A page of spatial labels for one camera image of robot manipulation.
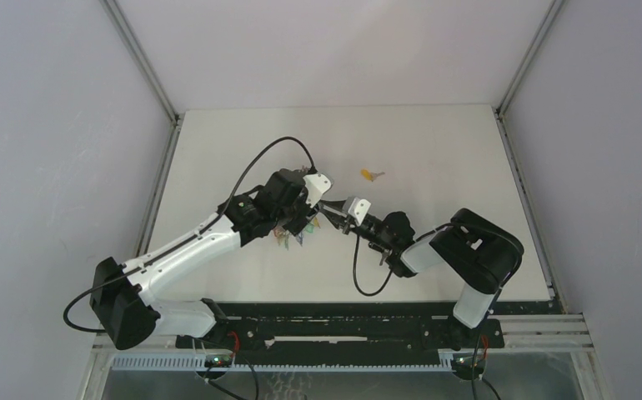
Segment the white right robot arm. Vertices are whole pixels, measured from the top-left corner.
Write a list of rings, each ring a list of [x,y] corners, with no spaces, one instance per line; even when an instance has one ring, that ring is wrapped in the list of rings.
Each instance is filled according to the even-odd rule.
[[[319,211],[342,233],[367,241],[394,276],[412,278],[440,265],[457,273],[464,287],[452,311],[449,335],[461,347],[472,346],[481,338],[481,323],[503,287],[521,266],[521,241],[467,208],[421,235],[414,231],[405,212],[378,218],[369,208],[369,201],[351,197],[323,200]]]

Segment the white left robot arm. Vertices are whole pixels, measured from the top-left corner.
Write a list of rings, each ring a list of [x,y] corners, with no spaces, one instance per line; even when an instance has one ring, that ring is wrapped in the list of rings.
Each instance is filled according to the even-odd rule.
[[[95,269],[89,305],[118,350],[151,336],[190,336],[222,345],[228,325],[211,300],[171,301],[163,293],[198,268],[267,237],[276,227],[298,234],[315,218],[330,177],[282,168],[264,185],[233,194],[193,230],[123,263],[109,257]]]

